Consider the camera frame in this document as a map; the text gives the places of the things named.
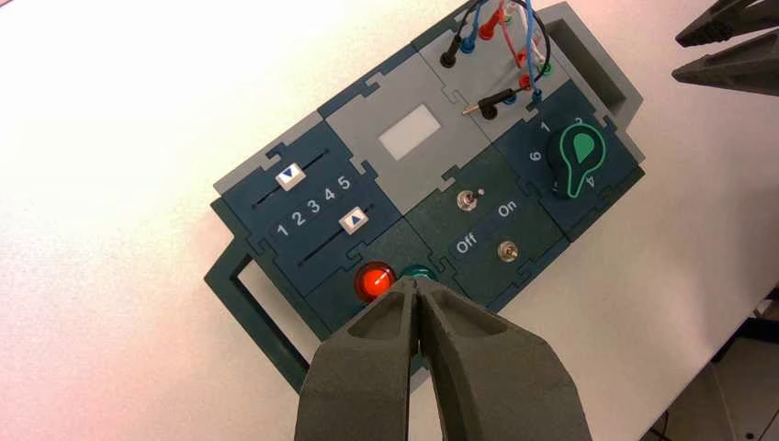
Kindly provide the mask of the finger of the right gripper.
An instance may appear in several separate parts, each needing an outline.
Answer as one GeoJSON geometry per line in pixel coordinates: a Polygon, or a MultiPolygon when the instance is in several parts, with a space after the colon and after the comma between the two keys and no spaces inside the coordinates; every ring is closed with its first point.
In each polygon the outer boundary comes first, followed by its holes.
{"type": "Polygon", "coordinates": [[[778,31],[772,30],[672,71],[685,84],[778,95],[778,31]]]}
{"type": "Polygon", "coordinates": [[[778,26],[778,0],[720,0],[677,34],[682,47],[727,41],[778,26]]]}

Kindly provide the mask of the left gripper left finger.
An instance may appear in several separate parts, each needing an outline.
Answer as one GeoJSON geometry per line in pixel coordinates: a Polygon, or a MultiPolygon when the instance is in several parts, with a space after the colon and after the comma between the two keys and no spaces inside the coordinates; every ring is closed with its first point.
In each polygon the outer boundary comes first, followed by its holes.
{"type": "Polygon", "coordinates": [[[418,287],[402,278],[316,350],[299,394],[298,440],[405,440],[418,287]]]}

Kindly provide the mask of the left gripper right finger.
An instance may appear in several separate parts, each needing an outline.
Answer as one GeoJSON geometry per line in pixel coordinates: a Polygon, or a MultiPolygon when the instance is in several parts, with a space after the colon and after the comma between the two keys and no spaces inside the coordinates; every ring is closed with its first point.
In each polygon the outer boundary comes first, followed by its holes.
{"type": "Polygon", "coordinates": [[[420,281],[421,350],[445,440],[589,440],[549,343],[441,283],[420,281]]]}

